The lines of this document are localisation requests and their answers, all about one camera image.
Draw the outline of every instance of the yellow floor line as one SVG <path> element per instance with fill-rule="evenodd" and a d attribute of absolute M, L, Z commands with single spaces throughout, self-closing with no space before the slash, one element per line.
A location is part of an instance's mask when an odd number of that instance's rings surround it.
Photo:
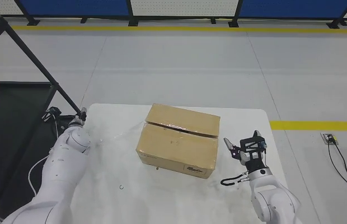
<path fill-rule="evenodd" d="M 291 29 L 291 28 L 229 28 L 229 27 L 189 27 L 189 26 L 12 26 L 15 30 L 53 31 L 201 31 L 201 32 L 293 32 L 293 33 L 334 33 L 347 34 L 347 29 Z"/>
<path fill-rule="evenodd" d="M 347 122 L 270 121 L 272 130 L 340 130 L 347 131 Z"/>

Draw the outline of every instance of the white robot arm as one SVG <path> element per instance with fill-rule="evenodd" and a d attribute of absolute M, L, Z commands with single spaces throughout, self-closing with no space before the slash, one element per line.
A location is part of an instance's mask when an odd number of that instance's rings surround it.
<path fill-rule="evenodd" d="M 244 181 L 250 182 L 251 201 L 258 218 L 269 224 L 298 224 L 301 221 L 296 213 L 301 206 L 298 198 L 285 188 L 272 174 L 263 161 L 266 153 L 264 138 L 256 130 L 252 138 L 241 140 L 241 147 L 224 139 L 233 158 L 240 160 L 247 171 L 235 177 L 224 179 L 224 186 L 235 185 Z"/>
<path fill-rule="evenodd" d="M 42 183 L 32 201 L 9 215 L 2 224 L 70 224 L 74 190 L 88 163 L 90 140 L 84 122 L 75 118 L 50 150 Z"/>

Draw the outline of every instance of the black metal frame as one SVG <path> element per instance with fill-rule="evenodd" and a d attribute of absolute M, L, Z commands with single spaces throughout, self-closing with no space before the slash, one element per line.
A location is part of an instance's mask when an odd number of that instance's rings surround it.
<path fill-rule="evenodd" d="M 235 11 L 235 17 L 233 18 L 233 20 L 231 22 L 228 22 L 228 25 L 230 27 L 239 27 L 238 18 L 239 18 L 240 13 L 241 13 L 242 5 L 243 5 L 243 0 L 238 0 L 238 4 L 236 7 L 236 11 Z"/>
<path fill-rule="evenodd" d="M 200 19 L 200 18 L 207 18 L 211 20 L 211 24 L 216 24 L 216 19 L 218 18 L 229 18 L 232 19 L 231 22 L 229 22 L 230 27 L 239 27 L 238 26 L 238 17 L 241 12 L 243 0 L 238 0 L 237 8 L 235 11 L 234 16 L 226 16 L 226 17 L 220 17 L 220 16 L 134 16 L 133 15 L 133 9 L 131 5 L 130 0 L 126 0 L 126 6 L 128 8 L 129 15 L 128 16 L 89 16 L 89 15 L 77 15 L 77 16 L 63 16 L 63 15 L 29 15 L 26 11 L 23 4 L 20 2 L 20 0 L 15 0 L 16 4 L 20 8 L 20 10 L 23 12 L 23 15 L 2 15 L 3 17 L 26 17 L 29 21 L 27 24 L 28 26 L 36 26 L 40 21 L 35 20 L 34 17 L 38 18 L 82 18 L 80 23 L 85 24 L 88 20 L 88 18 L 102 18 L 102 19 L 111 19 L 111 20 L 129 20 L 128 26 L 138 26 L 139 21 L 153 21 L 153 20 L 192 20 L 192 19 Z"/>
<path fill-rule="evenodd" d="M 23 141 L 21 142 L 18 151 L 16 152 L 13 160 L 11 161 L 8 170 L 7 170 L 7 176 L 4 180 L 1 192 L 0 192 L 0 198 L 2 198 L 4 191 L 8 187 L 10 181 L 11 181 L 11 176 L 13 173 L 16 171 L 18 168 L 18 165 L 20 164 L 21 159 L 23 158 L 24 153 L 26 152 L 27 146 L 30 143 L 32 136 L 34 132 L 36 131 L 36 128 L 39 126 L 41 123 L 41 117 L 43 116 L 44 112 L 47 110 L 49 107 L 49 104 L 51 100 L 54 97 L 54 94 L 57 91 L 56 86 L 52 85 L 50 82 L 11 82 L 11 81 L 0 81 L 0 86 L 3 87 L 28 87 L 28 88 L 43 88 L 45 86 L 48 86 L 49 93 L 46 97 L 46 102 L 43 105 L 43 108 L 36 114 L 36 118 L 34 122 L 30 125 L 28 132 L 26 133 L 25 137 L 23 138 Z"/>
<path fill-rule="evenodd" d="M 2 15 L 3 17 L 26 17 L 29 21 L 29 26 L 35 26 L 38 24 L 39 20 L 34 20 L 34 17 L 37 18 L 81 18 L 81 24 L 86 23 L 88 18 L 101 18 L 101 19 L 109 19 L 109 20 L 128 20 L 128 26 L 138 26 L 139 21 L 153 21 L 153 20 L 189 20 L 189 19 L 200 19 L 207 18 L 210 19 L 211 24 L 216 24 L 216 19 L 218 18 L 231 18 L 232 21 L 229 22 L 230 27 L 239 27 L 238 18 L 240 19 L 257 19 L 257 20 L 333 20 L 331 23 L 327 23 L 330 28 L 338 29 L 338 24 L 342 24 L 346 26 L 347 18 L 344 16 L 347 13 L 347 8 L 343 12 L 343 14 L 339 18 L 314 18 L 314 17 L 240 17 L 241 8 L 243 5 L 243 0 L 239 0 L 237 4 L 237 8 L 235 11 L 235 15 L 232 17 L 205 17 L 205 16 L 134 16 L 133 9 L 130 0 L 126 0 L 126 6 L 128 8 L 129 15 L 128 16 L 95 16 L 95 15 L 29 15 L 20 0 L 15 0 L 16 4 L 23 12 L 23 15 Z"/>
<path fill-rule="evenodd" d="M 341 24 L 342 26 L 346 26 L 346 22 L 344 21 L 344 16 L 347 14 L 347 7 L 343 11 L 343 13 L 340 15 L 339 18 L 334 19 L 332 22 L 327 23 L 326 25 L 331 29 L 339 29 L 338 24 Z"/>
<path fill-rule="evenodd" d="M 28 24 L 27 26 L 36 26 L 40 22 L 40 20 L 35 20 L 33 16 L 29 15 L 26 8 L 23 6 L 20 0 L 15 0 L 18 8 L 22 11 L 23 15 L 27 18 Z"/>
<path fill-rule="evenodd" d="M 76 113 L 80 117 L 86 116 L 86 114 L 81 113 L 80 109 L 72 101 L 72 99 L 67 95 L 67 93 L 63 90 L 63 88 L 59 85 L 59 83 L 53 78 L 53 76 L 48 72 L 48 70 L 46 70 L 46 68 L 37 59 L 37 57 L 28 48 L 28 46 L 22 41 L 22 39 L 16 34 L 16 32 L 12 29 L 12 27 L 8 24 L 8 22 L 2 16 L 0 16 L 0 35 L 3 32 L 6 32 L 13 39 L 13 41 L 23 50 L 23 52 L 30 58 L 30 60 L 34 63 L 34 65 L 37 66 L 37 68 L 43 73 L 43 75 L 49 80 L 49 82 L 0 82 L 0 85 L 7 85 L 7 86 L 13 86 L 13 85 L 24 86 L 25 85 L 25 86 L 30 86 L 31 88 L 36 88 L 43 85 L 50 86 L 50 91 L 48 93 L 47 100 L 42 110 L 38 113 L 38 115 L 36 115 L 36 119 L 30 126 L 27 134 L 25 135 L 24 140 L 20 145 L 20 149 L 15 154 L 13 161 L 11 161 L 11 166 L 9 167 L 8 173 L 12 174 L 16 170 L 16 167 L 19 164 L 20 159 L 23 157 L 26 146 L 29 144 L 30 140 L 32 139 L 33 133 L 34 131 L 36 131 L 36 127 L 38 127 L 38 125 L 40 124 L 41 117 L 47 110 L 56 91 L 58 91 L 65 98 L 65 100 L 70 104 L 70 106 L 76 111 Z M 6 181 L 4 182 L 3 188 L 0 193 L 1 195 L 3 194 L 9 181 L 10 181 L 10 177 L 6 178 Z"/>
<path fill-rule="evenodd" d="M 0 35 L 6 32 L 13 41 L 22 49 L 22 51 L 27 55 L 27 57 L 33 62 L 34 65 L 43 73 L 43 75 L 49 80 L 49 82 L 55 86 L 58 92 L 64 97 L 64 99 L 72 106 L 78 115 L 81 115 L 80 109 L 73 102 L 73 100 L 68 96 L 68 94 L 63 90 L 60 84 L 53 78 L 53 76 L 48 72 L 48 70 L 43 66 L 43 64 L 37 59 L 33 52 L 28 48 L 28 46 L 23 42 L 23 40 L 16 34 L 8 22 L 0 16 Z"/>

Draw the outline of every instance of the blue wall panel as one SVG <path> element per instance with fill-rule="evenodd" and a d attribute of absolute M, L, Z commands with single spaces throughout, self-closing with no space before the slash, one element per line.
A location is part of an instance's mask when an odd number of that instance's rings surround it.
<path fill-rule="evenodd" d="M 241 17 L 335 18 L 347 0 L 243 0 Z"/>
<path fill-rule="evenodd" d="M 126 0 L 21 0 L 31 15 L 127 16 Z"/>

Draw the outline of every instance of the white tablecloth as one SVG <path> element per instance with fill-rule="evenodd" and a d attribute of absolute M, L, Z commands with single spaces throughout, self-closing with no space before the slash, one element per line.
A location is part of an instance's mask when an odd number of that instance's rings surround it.
<path fill-rule="evenodd" d="M 141 163 L 135 147 L 150 108 L 112 104 L 89 108 L 85 128 L 93 147 L 72 200 L 74 222 L 261 223 L 250 201 L 248 182 L 231 187 L 219 182 L 246 170 L 232 159 L 223 138 L 239 145 L 240 139 L 259 130 L 268 145 L 267 165 L 287 186 L 266 112 L 182 107 L 221 117 L 216 168 L 205 180 Z"/>

